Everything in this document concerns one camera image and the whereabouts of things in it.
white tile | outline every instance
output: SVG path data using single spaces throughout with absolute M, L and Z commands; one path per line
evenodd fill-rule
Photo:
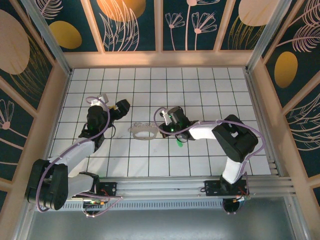
M 135 79 L 135 68 L 120 68 L 119 79 L 134 80 Z
M 183 92 L 168 92 L 169 106 L 184 106 L 185 98 Z
M 104 70 L 103 80 L 118 80 L 120 68 L 106 68 Z
M 134 81 L 135 93 L 149 93 L 150 92 L 150 80 L 135 80 Z
M 230 114 L 233 114 L 233 115 L 236 115 L 237 117 L 239 117 L 238 110 L 237 110 L 236 106 L 220 106 L 220 111 L 221 111 L 222 119 L 225 119 Z
M 134 80 L 119 80 L 118 93 L 132 93 L 134 91 Z
M 190 121 L 204 120 L 204 115 L 203 115 L 201 106 L 186 106 L 185 115 Z
M 257 151 L 262 146 L 262 140 L 261 137 L 258 137 L 258 144 L 254 148 L 254 152 Z M 266 155 L 265 148 L 262 149 L 260 152 L 258 152 L 256 155 Z
M 208 156 L 207 140 L 188 141 L 190 156 Z
M 208 139 L 207 142 L 210 156 L 226 156 L 225 151 L 216 139 Z
M 80 107 L 83 96 L 83 93 L 68 93 L 64 107 Z
M 212 176 L 220 176 L 225 168 L 227 163 L 227 156 L 211 156 L 210 157 L 210 167 Z
M 73 71 L 72 80 L 87 80 L 89 69 L 75 69 Z
M 218 92 L 220 106 L 233 106 L 236 105 L 233 92 Z
M 229 73 L 226 67 L 214 67 L 213 75 L 214 79 L 229 79 Z
M 148 67 L 136 68 L 135 69 L 135 79 L 150 79 L 151 69 Z
M 104 78 L 104 68 L 90 68 L 88 80 L 102 80 Z
M 151 68 L 151 79 L 166 79 L 167 73 L 166 69 L 162 67 Z
M 221 119 L 220 108 L 218 106 L 203 106 L 205 121 L 215 121 Z
M 239 105 L 252 105 L 248 92 L 234 92 L 235 102 Z
M 188 156 L 188 144 L 183 143 L 182 147 L 178 146 L 177 139 L 169 138 L 169 155 L 170 156 Z
M 250 161 L 248 161 L 245 166 L 244 166 L 244 169 L 243 169 L 243 173 L 248 174 L 248 175 L 252 175 L 252 171 L 251 171 L 251 166 L 250 166 Z
M 189 158 L 187 156 L 170 157 L 170 176 L 190 176 Z
M 200 92 L 185 92 L 184 102 L 186 106 L 201 106 Z
M 214 79 L 214 73 L 211 67 L 198 67 L 199 79 Z
M 100 178 L 107 176 L 108 157 L 90 157 L 88 164 L 88 173 L 97 174 Z
M 256 120 L 254 108 L 252 106 L 238 106 L 239 118 L 241 121 Z
M 150 107 L 134 106 L 132 111 L 132 122 L 149 122 Z
M 82 129 L 84 128 L 85 123 L 84 122 L 78 122 L 76 124 L 76 128 L 75 128 L 75 133 L 74 133 L 74 137 L 75 139 L 77 139 L 79 137 L 79 135 L 81 134 Z
M 203 106 L 219 106 L 216 92 L 201 92 L 201 101 Z
M 128 175 L 128 157 L 110 157 L 107 177 L 126 177 Z
M 100 146 L 100 148 L 93 154 L 90 155 L 90 157 L 109 157 L 109 152 L 110 152 L 110 139 L 105 139 Z
M 85 93 L 100 93 L 101 92 L 101 86 L 102 86 L 102 80 L 96 80 L 96 81 L 88 81 L 85 86 Z
M 182 71 L 180 67 L 167 67 L 166 79 L 182 79 Z
M 68 94 L 82 94 L 85 91 L 87 81 L 72 81 Z
M 132 107 L 130 106 L 129 112 L 123 116 L 121 119 L 117 120 L 117 122 L 131 122 L 132 121 Z
M 113 125 L 116 128 L 115 134 L 112 139 L 128 139 L 130 138 L 131 133 L 129 128 L 131 128 L 130 122 L 118 122 L 115 121 Z
M 126 99 L 129 102 L 129 104 L 132 106 L 132 104 L 134 103 L 134 94 L 132 92 L 117 93 L 115 102 L 117 103 L 123 99 Z
M 134 93 L 133 106 L 150 106 L 150 93 Z
M 191 176 L 210 176 L 210 165 L 208 156 L 190 157 Z
M 109 100 L 107 105 L 109 107 L 114 106 L 116 104 L 116 96 L 117 96 L 117 94 L 116 93 L 107 93 L 106 96 L 107 96 L 107 98 Z
M 183 79 L 198 79 L 198 71 L 196 67 L 183 67 L 182 68 Z
M 81 106 L 82 107 L 90 107 L 90 103 L 87 102 L 87 98 L 88 97 L 97 97 L 99 95 L 100 95 L 100 92 L 85 93 L 83 95 L 83 100 L 82 100 Z
M 185 92 L 199 92 L 199 80 L 198 79 L 184 79 L 183 90 Z
M 271 175 L 266 156 L 253 156 L 250 158 L 253 175 Z
M 244 70 L 241 67 L 228 67 L 231 79 L 244 79 Z
M 183 87 L 181 79 L 167 80 L 166 84 L 167 84 L 168 92 L 183 92 L 184 91 L 184 87 Z
M 152 139 L 150 140 L 149 154 L 151 157 L 168 156 L 168 139 Z
M 150 108 L 150 122 L 154 121 L 154 114 L 155 114 L 156 110 L 158 110 L 158 109 L 159 109 L 158 106 L 152 106 Z M 163 123 L 165 121 L 165 119 L 160 116 L 160 112 L 161 111 L 159 111 L 157 113 L 157 115 L 155 116 L 155 120 L 157 121 L 158 125 L 160 125 L 161 123 Z
M 77 124 L 75 122 L 60 122 L 56 139 L 73 139 Z
M 128 157 L 130 139 L 112 139 L 110 157 Z
M 213 79 L 199 79 L 201 92 L 215 92 L 216 85 Z
M 167 106 L 167 93 L 166 92 L 152 92 L 150 106 Z
M 148 157 L 149 156 L 149 141 L 131 139 L 129 156 L 130 157 Z
M 118 80 L 104 80 L 102 82 L 102 93 L 116 93 L 118 90 Z
M 217 92 L 232 92 L 231 81 L 229 79 L 215 79 Z
M 131 157 L 129 159 L 128 177 L 147 177 L 149 159 L 147 157 Z
M 166 92 L 167 91 L 167 82 L 163 80 L 151 80 L 151 92 Z
M 72 139 L 55 139 L 53 143 L 53 148 L 51 156 L 59 155 L 62 151 L 66 150 L 73 143 Z
M 248 86 L 245 79 L 231 79 L 234 92 L 248 92 Z
M 168 157 L 150 157 L 149 158 L 149 176 L 150 177 L 169 176 Z
M 80 107 L 64 107 L 60 122 L 77 122 L 80 112 Z
M 81 172 L 87 172 L 87 167 L 88 167 L 88 160 L 89 158 L 83 159 L 77 166 L 75 166 L 71 172 L 68 174 L 69 178 L 73 178 L 77 176 Z

line drawing of flower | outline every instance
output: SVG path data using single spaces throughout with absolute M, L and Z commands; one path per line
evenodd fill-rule
M 198 34 L 210 33 L 217 30 L 215 13 L 203 13 L 199 18 L 199 12 L 191 15 L 192 25 L 195 32 L 194 50 L 197 50 L 197 38 Z
M 166 13 L 165 14 L 165 20 L 168 23 L 168 26 L 170 28 L 170 34 L 171 34 L 171 42 L 172 42 L 172 47 L 173 50 L 175 51 L 175 43 L 174 43 L 174 37 L 172 34 L 172 29 L 174 28 L 180 28 L 183 27 L 184 25 L 186 25 L 186 22 L 183 21 L 183 17 L 181 16 L 181 12 L 180 13 L 173 13 L 172 16 L 170 13 Z
M 186 14 L 186 27 L 185 27 L 185 50 L 188 51 L 188 26 L 189 26 L 189 16 L 190 16 L 190 9 L 193 6 L 197 5 L 210 5 L 210 4 L 217 4 L 220 0 L 186 0 L 186 3 L 189 5 L 188 12 Z
M 27 138 L 27 136 L 13 130 L 12 128 L 10 128 L 10 124 L 11 124 L 11 120 L 12 120 L 12 117 L 14 115 L 14 110 L 15 110 L 15 104 L 13 102 L 11 102 L 10 100 L 7 102 L 5 102 L 5 100 L 3 99 L 0 99 L 0 130 L 10 130 L 11 132 L 23 137 L 23 138 Z M 23 150 L 24 148 L 22 146 L 19 146 L 17 144 L 14 144 L 12 142 L 9 142 L 7 140 L 4 140 L 2 138 L 0 138 L 0 141 L 5 143 L 5 144 L 8 144 L 12 147 L 15 147 L 17 149 L 20 149 L 20 150 Z

line drawing of leaf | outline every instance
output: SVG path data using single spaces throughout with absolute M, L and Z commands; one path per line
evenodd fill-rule
M 124 52 L 134 47 L 135 51 L 139 44 L 139 25 L 135 13 L 122 1 L 123 12 L 115 0 L 102 1 L 102 6 L 109 17 L 100 17 L 104 25 L 103 45 L 108 52 Z
M 287 118 L 298 150 L 320 148 L 320 93 L 311 102 L 292 109 Z
M 294 51 L 311 53 L 320 43 L 320 25 L 304 25 L 300 27 L 293 39 L 279 43 L 277 47 L 292 42 Z
M 312 26 L 320 23 L 320 0 L 308 0 L 304 7 L 303 14 L 290 23 L 288 27 L 293 25 L 299 19 L 303 19 L 304 23 Z
M 45 19 L 54 19 L 64 7 L 62 0 L 35 0 L 35 2 Z

metal frame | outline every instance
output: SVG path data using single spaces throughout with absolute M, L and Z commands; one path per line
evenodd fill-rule
M 249 70 L 249 72 L 251 72 L 255 68 L 262 53 L 264 52 L 264 50 L 268 46 L 268 43 L 270 42 L 270 40 L 274 36 L 278 27 L 280 26 L 280 23 L 286 14 L 286 11 L 290 7 L 291 1 L 292 0 L 280 0 L 278 2 L 278 5 L 276 6 L 276 9 L 274 10 L 274 13 L 273 13 L 271 19 L 269 20 L 268 24 L 265 26 L 259 40 L 257 41 L 257 43 L 254 47 L 253 54 L 247 64 L 247 69 Z

purple cable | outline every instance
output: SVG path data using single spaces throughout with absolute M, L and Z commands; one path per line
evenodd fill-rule
M 85 100 L 86 100 L 87 103 L 90 103 L 90 102 L 88 101 L 88 99 L 98 100 L 99 102 L 101 102 L 101 103 L 104 105 L 104 107 L 105 107 L 105 109 L 106 109 L 106 112 L 107 112 L 107 115 L 108 115 L 108 120 L 107 120 L 107 122 L 106 122 L 106 125 L 105 125 L 104 129 L 103 129 L 101 132 L 99 132 L 97 135 L 92 136 L 92 137 L 90 137 L 90 138 L 88 138 L 88 139 L 82 140 L 82 141 L 80 141 L 80 142 L 77 142 L 77 143 L 73 144 L 72 146 L 70 146 L 70 147 L 69 147 L 68 149 L 66 149 L 63 153 L 61 153 L 60 156 L 58 156 L 55 160 L 53 160 L 53 161 L 49 164 L 49 166 L 44 170 L 44 172 L 43 172 L 43 174 L 42 174 L 42 176 L 41 176 L 41 178 L 40 178 L 38 187 L 37 187 L 37 189 L 36 189 L 36 195 L 35 195 L 35 205 L 36 205 L 36 208 L 38 209 L 38 211 L 39 211 L 40 213 L 44 213 L 44 212 L 46 212 L 46 211 L 49 210 L 49 208 L 41 209 L 40 202 L 39 202 L 39 197 L 40 197 L 40 190 L 41 190 L 42 184 L 43 184 L 43 182 L 44 182 L 44 180 L 45 180 L 45 177 L 46 177 L 48 171 L 50 170 L 50 168 L 51 168 L 56 162 L 58 162 L 61 158 L 63 158 L 66 154 L 68 154 L 71 150 L 73 150 L 75 147 L 77 147 L 77 146 L 79 146 L 79 145 L 81 145 L 81 144 L 83 144 L 83 143 L 89 142 L 89 141 L 91 141 L 92 139 L 95 139 L 96 137 L 99 137 L 101 134 L 103 134 L 103 133 L 108 129 L 109 122 L 110 122 L 110 112 L 109 112 L 109 108 L 107 107 L 107 105 L 106 105 L 103 101 L 101 101 L 101 100 L 100 100 L 99 98 L 97 98 L 97 97 L 94 97 L 94 96 L 89 96 L 89 97 L 87 97 Z
M 265 148 L 266 140 L 265 140 L 264 136 L 263 136 L 258 130 L 254 129 L 254 128 L 251 127 L 251 126 L 248 126 L 248 125 L 245 125 L 245 124 L 243 124 L 243 123 L 236 122 L 236 121 L 227 121 L 227 120 L 198 121 L 198 122 L 195 123 L 194 125 L 191 125 L 191 126 L 185 128 L 185 129 L 181 130 L 181 131 L 176 131 L 176 132 L 164 131 L 164 130 L 162 130 L 162 129 L 158 126 L 157 121 L 156 121 L 157 113 L 158 113 L 160 110 L 162 110 L 162 109 L 166 109 L 166 108 L 162 106 L 162 107 L 158 108 L 158 109 L 155 111 L 155 113 L 154 113 L 154 115 L 153 115 L 153 122 L 154 122 L 156 128 L 157 128 L 160 132 L 162 132 L 162 133 L 164 133 L 164 134 L 167 134 L 167 135 L 177 135 L 177 134 L 181 134 L 181 133 L 183 133 L 183 132 L 185 132 L 185 131 L 188 131 L 188 130 L 196 127 L 196 126 L 201 126 L 201 125 L 206 125 L 206 124 L 222 124 L 222 123 L 238 125 L 238 126 L 240 126 L 240 127 L 249 129 L 249 130 L 251 130 L 252 132 L 258 134 L 258 135 L 261 137 L 262 146 L 261 146 L 257 151 L 252 152 L 251 154 L 249 154 L 249 155 L 245 158 L 244 164 L 242 164 L 242 167 L 241 167 L 241 169 L 240 169 L 240 175 L 243 174 L 243 171 L 244 171 L 245 166 L 246 166 L 247 162 L 249 161 L 249 159 L 250 159 L 252 156 L 254 156 L 254 155 L 256 155 L 257 153 L 259 153 L 260 151 L 262 151 L 262 149 Z

